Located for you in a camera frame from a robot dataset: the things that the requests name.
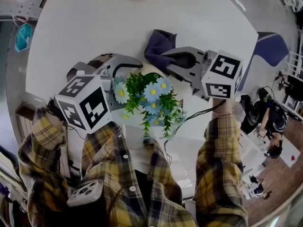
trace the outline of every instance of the navy fabric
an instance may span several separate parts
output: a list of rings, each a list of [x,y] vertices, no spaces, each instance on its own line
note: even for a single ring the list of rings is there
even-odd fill
[[[175,63],[176,60],[161,54],[176,48],[176,37],[176,34],[155,29],[145,48],[144,56],[148,62],[164,73],[166,72],[166,67]]]
[[[244,73],[244,76],[242,77],[238,92],[243,90],[245,80],[250,70],[252,58],[255,55],[262,57],[270,66],[276,67],[289,54],[287,45],[281,35],[272,33],[272,36],[267,37],[271,33],[258,32],[258,34],[259,39],[257,41],[249,65]]]

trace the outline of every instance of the black cable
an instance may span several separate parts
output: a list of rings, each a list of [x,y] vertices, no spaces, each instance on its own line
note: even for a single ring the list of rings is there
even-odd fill
[[[271,90],[271,92],[273,93],[274,100],[276,100],[275,93],[274,93],[274,91],[273,91],[272,87],[270,87],[270,86],[266,86],[266,87],[263,87],[263,88],[264,88],[264,89],[265,89],[265,88],[269,88],[269,89]]]
[[[75,130],[75,131],[77,132],[77,134],[79,135],[79,132],[78,132],[75,128],[71,127],[71,130],[70,130],[70,129],[68,129],[68,127],[71,127],[71,126],[67,125],[67,126],[66,126],[67,130],[69,130],[69,131]]]
[[[276,81],[276,80],[274,80],[274,81],[273,81],[273,84],[271,84],[271,90],[273,90],[275,81]]]
[[[211,112],[211,111],[217,109],[218,107],[220,107],[220,106],[222,106],[223,104],[225,104],[225,102],[226,102],[226,100],[223,100],[221,103],[219,103],[219,104],[218,104],[217,106],[215,106],[215,107],[212,107],[212,108],[205,109],[205,110],[199,111],[199,112],[197,112],[197,113],[194,113],[192,116],[190,116],[190,117],[188,117],[187,119],[185,119],[185,120],[184,120],[184,123],[185,123],[186,121],[188,121],[188,120],[191,120],[191,119],[196,118],[196,117],[198,117],[198,116],[200,116],[200,115],[209,113],[209,112]],[[176,128],[176,130],[175,130],[174,133],[173,133],[174,135],[176,135],[178,129],[179,129],[182,125],[183,125],[183,124],[179,125],[179,126]],[[167,151],[166,151],[166,144],[167,144],[168,141],[169,141],[169,140],[167,140],[167,141],[164,142],[164,151],[165,151],[165,153],[166,153],[166,155],[167,155],[167,157],[168,157],[168,159],[169,159],[169,160],[168,160],[168,164],[169,164],[169,166],[170,166],[170,164],[171,164],[171,162],[172,162],[172,157],[171,157],[171,156],[167,153]]]

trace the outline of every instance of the chair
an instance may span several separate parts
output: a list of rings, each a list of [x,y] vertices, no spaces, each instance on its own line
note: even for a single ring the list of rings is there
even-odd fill
[[[281,35],[272,32],[258,32],[259,37],[250,63],[242,77],[238,92],[242,91],[248,72],[250,70],[252,58],[255,55],[262,57],[270,66],[276,67],[288,54],[288,47]]]

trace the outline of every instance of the blue daisy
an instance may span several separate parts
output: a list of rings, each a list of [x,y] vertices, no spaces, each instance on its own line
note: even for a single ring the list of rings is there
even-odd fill
[[[167,116],[169,115],[169,110],[166,109],[166,108],[162,108],[160,111],[159,111],[159,116]]]
[[[160,100],[157,100],[156,102],[153,102],[151,104],[148,104],[145,107],[146,111],[149,112],[150,114],[157,114],[161,110],[160,106]]]
[[[150,124],[151,124],[151,126],[154,126],[154,127],[164,125],[163,120],[160,120],[157,118],[150,120]]]
[[[147,117],[146,117],[146,120],[147,120],[147,121],[150,121],[150,120],[155,119],[155,118],[157,118],[157,117],[158,117],[158,116],[157,116],[156,114],[152,114],[152,115],[147,116]]]
[[[124,120],[129,120],[130,118],[133,117],[133,115],[131,113],[128,113],[128,112],[124,111],[122,117],[123,117]]]
[[[113,89],[116,88],[116,86],[120,83],[124,82],[126,84],[126,79],[124,77],[115,77],[114,78],[114,84],[113,84]]]
[[[186,119],[185,115],[183,115],[183,116],[181,116],[179,118],[176,118],[175,119],[175,124],[176,125],[182,125],[185,122],[185,119]]]
[[[126,104],[129,99],[129,93],[124,82],[119,82],[114,88],[116,101],[121,104]]]
[[[162,89],[159,83],[153,84],[152,82],[148,85],[146,85],[146,88],[144,89],[144,97],[147,99],[149,102],[155,102],[156,100],[159,99],[161,96]]]
[[[142,107],[146,107],[149,103],[147,102],[146,98],[141,96],[141,95],[136,95],[136,97],[139,99],[139,104],[142,106]]]
[[[172,84],[168,78],[158,78],[157,84],[160,85],[162,94],[169,94],[172,91]]]

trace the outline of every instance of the wire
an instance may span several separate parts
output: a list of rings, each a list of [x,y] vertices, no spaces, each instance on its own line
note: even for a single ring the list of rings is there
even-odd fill
[[[192,181],[191,183],[186,184],[184,187],[181,188],[181,190],[184,189],[184,188],[186,188],[186,186],[188,186],[188,185],[190,185],[190,184],[192,184],[192,183],[195,183],[195,182],[196,182],[196,181]]]
[[[215,107],[212,107],[212,108],[205,109],[205,110],[199,111],[199,112],[197,112],[197,113],[194,113],[192,116],[190,116],[190,117],[188,117],[187,119],[185,119],[184,122],[183,122],[183,124],[184,124],[186,121],[188,121],[188,120],[191,120],[191,119],[196,118],[196,117],[198,117],[198,116],[200,116],[200,115],[209,113],[209,112],[211,112],[211,111],[217,109],[218,107],[220,107],[220,106],[222,106],[223,104],[225,104],[225,102],[226,102],[226,100],[223,100],[221,103],[219,103],[219,104],[218,104],[217,106],[215,106]],[[175,130],[174,133],[173,133],[174,136],[176,135],[178,129],[179,129],[183,124],[179,125],[179,126],[176,128],[176,130]],[[167,153],[167,151],[166,151],[166,144],[167,144],[168,141],[169,141],[169,140],[167,140],[167,141],[164,142],[164,151],[165,151],[166,156],[168,157],[168,164],[169,164],[169,166],[170,166],[170,164],[171,164],[171,162],[172,162],[172,157],[171,157],[171,156]]]
[[[263,87],[263,88],[264,88],[264,89],[265,89],[265,88],[269,88],[269,89],[271,90],[271,92],[273,93],[274,100],[276,99],[276,97],[275,97],[275,93],[274,93],[274,91],[273,91],[272,87],[270,87],[270,86],[266,86],[266,87]]]
[[[37,105],[37,104],[35,104],[35,103],[33,103],[33,102],[29,102],[29,103],[24,104],[23,106],[28,105],[28,104],[33,104],[33,105],[39,107],[39,106],[41,106],[43,103],[44,103],[44,99],[42,99],[42,102],[41,102],[39,105]]]
[[[67,126],[66,126],[67,130],[69,130],[69,131],[75,130],[75,131],[77,132],[77,134],[79,135],[79,132],[78,132],[75,128],[71,127],[71,129],[69,129],[68,127],[71,127],[71,126],[67,125]]]

